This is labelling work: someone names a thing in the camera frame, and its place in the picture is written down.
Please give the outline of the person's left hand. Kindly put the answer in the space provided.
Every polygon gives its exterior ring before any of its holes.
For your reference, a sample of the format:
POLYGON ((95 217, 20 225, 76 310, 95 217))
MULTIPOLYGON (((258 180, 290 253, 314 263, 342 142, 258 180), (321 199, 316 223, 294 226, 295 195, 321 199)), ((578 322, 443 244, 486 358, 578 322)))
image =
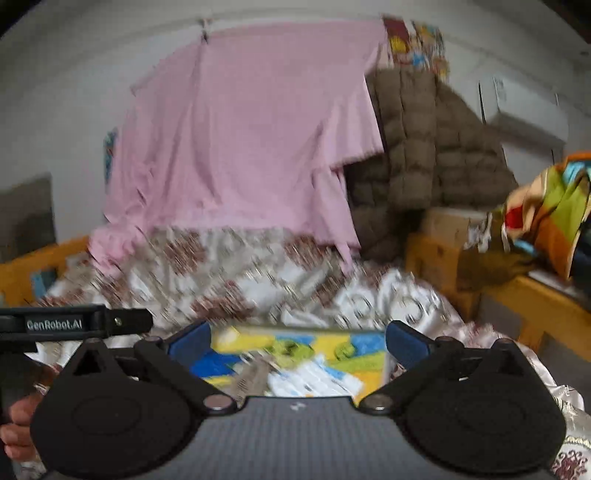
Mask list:
POLYGON ((4 452, 11 460, 24 463, 37 458, 30 425, 42 399, 43 395, 35 392, 18 400, 10 407, 8 423, 1 427, 1 440, 4 444, 4 452))

